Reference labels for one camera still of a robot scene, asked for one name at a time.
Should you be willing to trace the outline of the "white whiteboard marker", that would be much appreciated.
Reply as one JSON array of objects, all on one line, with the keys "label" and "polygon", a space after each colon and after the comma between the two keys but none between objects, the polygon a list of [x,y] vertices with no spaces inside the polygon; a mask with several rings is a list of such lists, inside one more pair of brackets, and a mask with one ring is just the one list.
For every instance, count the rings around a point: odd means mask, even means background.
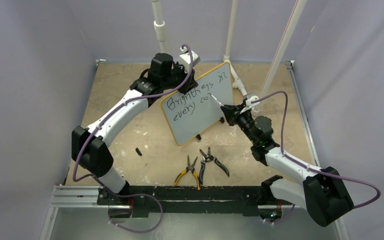
[{"label": "white whiteboard marker", "polygon": [[221,103],[213,94],[210,94],[210,96],[216,101],[217,104],[219,104],[220,106],[224,106],[224,104]]}]

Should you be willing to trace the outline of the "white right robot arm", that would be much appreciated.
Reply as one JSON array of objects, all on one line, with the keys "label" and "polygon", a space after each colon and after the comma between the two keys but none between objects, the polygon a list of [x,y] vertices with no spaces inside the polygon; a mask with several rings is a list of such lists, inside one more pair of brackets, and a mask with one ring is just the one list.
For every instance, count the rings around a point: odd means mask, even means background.
[{"label": "white right robot arm", "polygon": [[252,117],[251,111],[240,105],[221,105],[226,122],[239,126],[251,141],[251,153],[256,161],[294,179],[274,180],[261,189],[260,196],[268,204],[286,200],[307,210],[316,224],[326,227],[354,209],[355,205],[333,167],[320,168],[282,151],[273,140],[272,121],[266,116]]}]

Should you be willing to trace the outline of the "yellow framed whiteboard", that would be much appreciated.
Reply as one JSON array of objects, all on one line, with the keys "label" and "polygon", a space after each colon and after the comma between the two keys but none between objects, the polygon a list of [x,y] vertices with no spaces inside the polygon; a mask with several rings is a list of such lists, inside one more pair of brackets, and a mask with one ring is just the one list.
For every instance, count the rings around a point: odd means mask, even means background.
[{"label": "yellow framed whiteboard", "polygon": [[233,105],[231,65],[224,62],[199,77],[186,94],[175,91],[162,98],[160,107],[178,146],[201,134],[222,117],[215,99]]}]

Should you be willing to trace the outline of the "black marker cap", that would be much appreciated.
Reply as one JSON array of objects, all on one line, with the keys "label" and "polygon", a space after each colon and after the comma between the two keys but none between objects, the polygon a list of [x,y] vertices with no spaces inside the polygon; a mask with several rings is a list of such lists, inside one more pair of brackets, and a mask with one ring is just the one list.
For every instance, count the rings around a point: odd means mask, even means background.
[{"label": "black marker cap", "polygon": [[139,148],[135,148],[135,151],[136,151],[136,153],[137,153],[139,156],[142,156],[142,155],[143,155]]}]

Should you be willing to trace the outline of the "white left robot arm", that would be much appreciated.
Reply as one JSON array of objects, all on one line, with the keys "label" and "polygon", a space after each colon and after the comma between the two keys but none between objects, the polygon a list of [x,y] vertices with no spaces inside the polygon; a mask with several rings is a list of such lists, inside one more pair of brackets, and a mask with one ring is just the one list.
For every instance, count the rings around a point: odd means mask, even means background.
[{"label": "white left robot arm", "polygon": [[129,183],[116,171],[109,146],[138,114],[147,110],[167,91],[182,94],[197,87],[194,66],[200,57],[183,50],[177,62],[168,53],[157,53],[123,96],[107,113],[87,127],[76,126],[71,133],[71,158],[75,162],[72,179],[79,167],[110,190],[109,197],[118,205],[129,199]]}]

